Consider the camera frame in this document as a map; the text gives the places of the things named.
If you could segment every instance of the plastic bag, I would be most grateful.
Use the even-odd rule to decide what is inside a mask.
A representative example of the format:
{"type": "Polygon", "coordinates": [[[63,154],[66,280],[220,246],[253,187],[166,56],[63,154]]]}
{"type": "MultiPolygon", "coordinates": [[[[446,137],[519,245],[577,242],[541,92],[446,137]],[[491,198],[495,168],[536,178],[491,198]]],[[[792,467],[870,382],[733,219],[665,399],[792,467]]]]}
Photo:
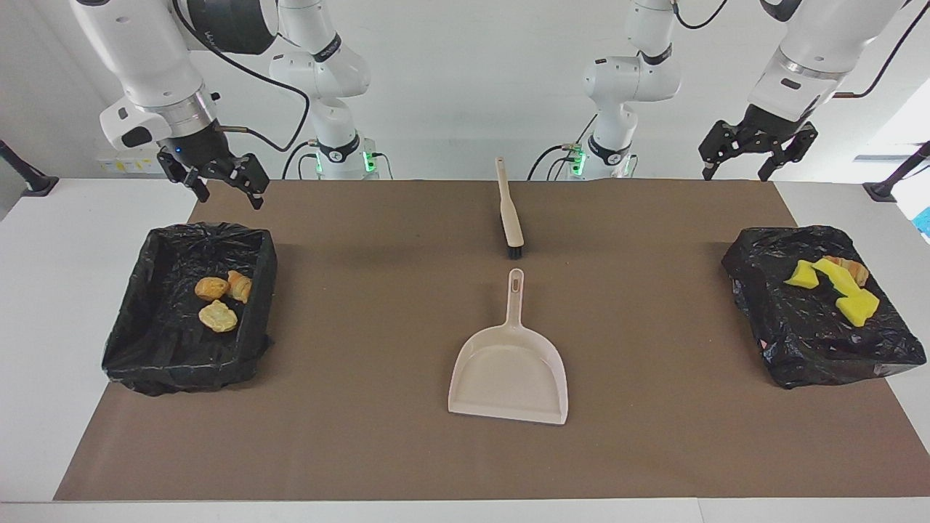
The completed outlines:
{"type": "Polygon", "coordinates": [[[194,223],[149,232],[107,340],[103,369],[149,396],[212,391],[255,376],[268,347],[277,258],[271,234],[242,225],[194,223]],[[197,314],[193,289],[230,270],[253,280],[247,304],[223,297],[239,322],[217,334],[197,314]]]}
{"type": "Polygon", "coordinates": [[[874,275],[865,288],[881,300],[862,328],[836,309],[841,295],[820,275],[814,289],[787,285],[798,260],[836,256],[865,264],[843,231],[832,227],[745,229],[726,252],[737,307],[750,319],[765,366],[776,383],[837,385],[880,378],[926,363],[921,343],[874,275]]]}

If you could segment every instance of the dustpan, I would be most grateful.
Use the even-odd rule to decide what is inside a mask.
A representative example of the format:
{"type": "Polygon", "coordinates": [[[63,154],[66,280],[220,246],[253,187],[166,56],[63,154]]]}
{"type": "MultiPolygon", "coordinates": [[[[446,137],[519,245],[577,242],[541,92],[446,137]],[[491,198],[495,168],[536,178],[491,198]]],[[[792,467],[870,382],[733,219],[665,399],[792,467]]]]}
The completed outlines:
{"type": "Polygon", "coordinates": [[[511,271],[507,321],[471,336],[458,353],[449,412],[565,424],[568,384],[555,346],[521,322],[524,273],[511,271]]]}

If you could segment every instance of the brown mat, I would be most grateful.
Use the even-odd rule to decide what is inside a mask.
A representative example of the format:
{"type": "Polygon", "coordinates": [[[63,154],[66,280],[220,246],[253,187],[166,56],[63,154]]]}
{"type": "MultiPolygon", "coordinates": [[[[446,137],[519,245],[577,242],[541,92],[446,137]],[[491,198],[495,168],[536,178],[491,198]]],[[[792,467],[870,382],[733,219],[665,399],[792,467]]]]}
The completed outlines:
{"type": "Polygon", "coordinates": [[[272,231],[276,344],[217,393],[111,384],[57,500],[930,495],[884,380],[768,378],[720,259],[743,227],[793,225],[771,184],[513,185],[564,427],[446,411],[458,349],[504,318],[495,183],[277,182],[261,212],[210,190],[192,221],[272,231]]]}

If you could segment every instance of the green indicator light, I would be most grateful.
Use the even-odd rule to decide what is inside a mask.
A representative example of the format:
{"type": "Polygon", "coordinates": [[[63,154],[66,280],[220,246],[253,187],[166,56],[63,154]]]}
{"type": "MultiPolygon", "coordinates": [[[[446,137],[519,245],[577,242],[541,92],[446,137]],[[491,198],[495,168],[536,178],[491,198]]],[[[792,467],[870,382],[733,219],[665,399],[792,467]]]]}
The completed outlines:
{"type": "Polygon", "coordinates": [[[588,155],[584,151],[578,154],[578,158],[575,160],[575,172],[581,174],[584,172],[584,163],[588,159],[588,155]]]}
{"type": "Polygon", "coordinates": [[[371,154],[362,152],[362,156],[365,157],[365,170],[374,172],[377,167],[375,166],[375,161],[372,159],[371,154]]]}

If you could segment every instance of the brush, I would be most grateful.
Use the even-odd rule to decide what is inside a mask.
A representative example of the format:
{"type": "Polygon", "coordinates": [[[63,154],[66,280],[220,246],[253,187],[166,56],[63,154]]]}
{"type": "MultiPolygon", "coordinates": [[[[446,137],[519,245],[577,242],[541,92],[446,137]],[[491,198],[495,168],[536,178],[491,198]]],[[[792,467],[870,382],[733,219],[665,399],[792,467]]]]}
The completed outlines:
{"type": "Polygon", "coordinates": [[[498,188],[500,189],[500,220],[504,224],[504,234],[507,236],[507,256],[511,260],[520,260],[523,257],[523,230],[520,228],[520,218],[517,216],[517,207],[511,200],[511,188],[507,183],[507,169],[504,159],[498,157],[498,188]]]}

